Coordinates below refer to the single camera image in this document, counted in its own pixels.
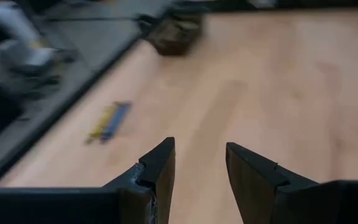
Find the wooden surface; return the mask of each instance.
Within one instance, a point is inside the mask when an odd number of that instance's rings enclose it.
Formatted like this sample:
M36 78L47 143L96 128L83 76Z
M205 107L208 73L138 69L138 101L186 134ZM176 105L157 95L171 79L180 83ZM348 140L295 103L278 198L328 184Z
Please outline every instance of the wooden surface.
M358 11L207 16L185 58L140 43L0 186L101 186L166 136L170 223L241 223L224 161L234 141L317 181L358 179ZM114 100L134 107L105 145L83 141Z

